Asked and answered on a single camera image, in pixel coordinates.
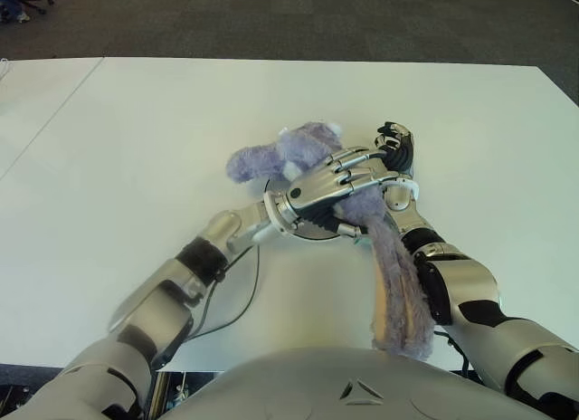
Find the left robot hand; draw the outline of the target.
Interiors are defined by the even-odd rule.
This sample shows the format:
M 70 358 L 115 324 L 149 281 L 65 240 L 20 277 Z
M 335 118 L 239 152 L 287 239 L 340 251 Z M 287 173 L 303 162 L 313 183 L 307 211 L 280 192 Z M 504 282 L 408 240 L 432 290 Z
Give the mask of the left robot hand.
M 397 179 L 399 174 L 384 166 L 385 156 L 380 149 L 343 148 L 295 178 L 285 191 L 266 192 L 263 203 L 271 223 L 283 234 L 304 220 L 333 234 L 366 234 L 366 227 L 337 218 L 333 206 L 365 188 Z

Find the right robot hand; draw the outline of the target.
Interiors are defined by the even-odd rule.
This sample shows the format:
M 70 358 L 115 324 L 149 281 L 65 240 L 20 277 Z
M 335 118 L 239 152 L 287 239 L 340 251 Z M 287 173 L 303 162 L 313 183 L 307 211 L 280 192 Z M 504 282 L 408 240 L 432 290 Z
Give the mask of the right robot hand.
M 408 128 L 387 121 L 377 130 L 375 146 L 386 153 L 382 161 L 388 170 L 413 177 L 413 134 Z

